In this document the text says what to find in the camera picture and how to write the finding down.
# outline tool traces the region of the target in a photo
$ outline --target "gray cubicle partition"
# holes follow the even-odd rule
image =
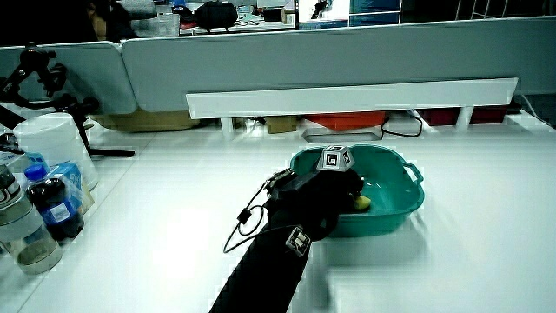
[[[517,77],[556,92],[556,17],[134,39],[122,56],[146,111],[185,94]]]
[[[60,43],[41,46],[55,51],[49,68],[61,63],[68,69],[67,81],[62,91],[80,101],[87,96],[95,97],[105,114],[126,114],[137,110],[137,102],[128,72],[123,64],[121,49],[114,43]],[[0,48],[0,77],[8,77],[19,65],[23,47]],[[21,84],[20,94],[31,101],[48,100],[43,85],[37,82],[36,73]]]

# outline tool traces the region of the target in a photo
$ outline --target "water bottle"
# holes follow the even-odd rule
[[[7,162],[11,159],[9,155],[7,152],[0,152],[0,206],[13,202],[21,189],[16,178],[8,169]]]
[[[13,256],[26,274],[50,270],[60,261],[63,251],[25,193],[15,185],[17,181],[9,170],[3,169],[1,181],[0,246]]]
[[[63,181],[47,178],[46,169],[41,165],[32,165],[24,173],[30,181],[27,195],[52,237],[57,241],[75,238],[83,229],[84,221],[78,208],[71,204]]]

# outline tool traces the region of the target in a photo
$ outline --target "white desk surface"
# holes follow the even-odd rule
[[[91,131],[136,156],[95,160],[96,206],[52,271],[0,258],[1,312],[208,312],[247,248],[222,254],[240,209],[313,146],[260,127]],[[425,202],[391,235],[316,243],[292,312],[553,312],[555,131],[522,114],[369,143],[419,168]]]

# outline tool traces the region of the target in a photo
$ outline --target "black hair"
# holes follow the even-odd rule
[[[97,41],[84,7],[86,1],[0,0],[0,46]],[[15,16],[17,12],[25,14]]]
[[[95,11],[103,20],[108,21],[110,16],[110,0],[84,0],[88,9],[93,9],[91,4],[95,5]]]

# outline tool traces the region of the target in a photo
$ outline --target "yellow object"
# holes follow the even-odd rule
[[[367,198],[366,196],[358,196],[355,198],[354,209],[364,210],[369,206],[371,206],[371,199]]]

